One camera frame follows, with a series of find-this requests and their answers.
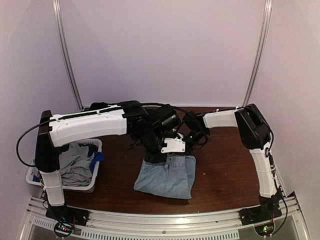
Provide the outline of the light blue denim garment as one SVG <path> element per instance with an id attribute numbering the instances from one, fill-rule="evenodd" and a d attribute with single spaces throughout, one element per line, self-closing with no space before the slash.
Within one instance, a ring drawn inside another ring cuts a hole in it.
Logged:
<path id="1" fill-rule="evenodd" d="M 190 200 L 195 178 L 193 155 L 169 154 L 164 162 L 143 161 L 133 189 L 158 197 Z"/>

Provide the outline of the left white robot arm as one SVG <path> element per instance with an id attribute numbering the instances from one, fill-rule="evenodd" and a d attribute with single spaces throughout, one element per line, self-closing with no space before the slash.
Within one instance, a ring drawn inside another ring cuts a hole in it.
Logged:
<path id="1" fill-rule="evenodd" d="M 65 206 L 60 174 L 59 148 L 80 140 L 101 136 L 130 135 L 137 139 L 150 154 L 183 153 L 186 143 L 173 129 L 180 121 L 169 104 L 120 102 L 105 108 L 73 114 L 55 114 L 46 110 L 41 114 L 35 147 L 35 167 L 44 183 L 52 213 L 61 222 L 72 218 Z"/>

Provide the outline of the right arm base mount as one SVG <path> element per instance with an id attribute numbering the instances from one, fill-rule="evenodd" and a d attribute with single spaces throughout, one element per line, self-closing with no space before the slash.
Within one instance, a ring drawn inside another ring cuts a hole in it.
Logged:
<path id="1" fill-rule="evenodd" d="M 268 208 L 263 208 L 260 205 L 250 208 L 243 208 L 239 210 L 238 213 L 243 226 L 271 221 L 272 218 L 282 216 L 282 211 L 279 207 L 269 210 Z"/>

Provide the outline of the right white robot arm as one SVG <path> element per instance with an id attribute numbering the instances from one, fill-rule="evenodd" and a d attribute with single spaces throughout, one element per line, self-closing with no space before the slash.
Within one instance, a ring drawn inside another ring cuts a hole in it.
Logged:
<path id="1" fill-rule="evenodd" d="M 259 203 L 256 216 L 268 220 L 277 209 L 280 200 L 276 177 L 276 164 L 272 156 L 274 135 L 258 107 L 251 103 L 243 107 L 211 112 L 188 112 L 183 117 L 190 133 L 184 138 L 189 146 L 204 146 L 209 141 L 210 129 L 234 127 L 241 142 L 254 161 L 259 181 Z"/>

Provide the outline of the black t-shirt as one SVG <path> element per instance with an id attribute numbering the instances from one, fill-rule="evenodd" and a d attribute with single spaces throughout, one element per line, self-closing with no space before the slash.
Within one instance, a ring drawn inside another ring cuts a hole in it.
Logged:
<path id="1" fill-rule="evenodd" d="M 109 107 L 115 107 L 115 106 L 116 106 L 116 104 L 110 104 L 110 103 L 106 103 L 106 102 L 93 102 L 90 105 L 89 110 L 96 111 L 96 110 L 105 109 L 105 108 L 109 108 Z"/>

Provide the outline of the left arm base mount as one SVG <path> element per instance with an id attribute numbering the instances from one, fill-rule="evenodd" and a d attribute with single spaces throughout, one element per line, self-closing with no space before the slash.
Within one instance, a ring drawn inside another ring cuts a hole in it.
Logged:
<path id="1" fill-rule="evenodd" d="M 89 211 L 69 206 L 49 207 L 45 216 L 71 225 L 86 226 Z"/>

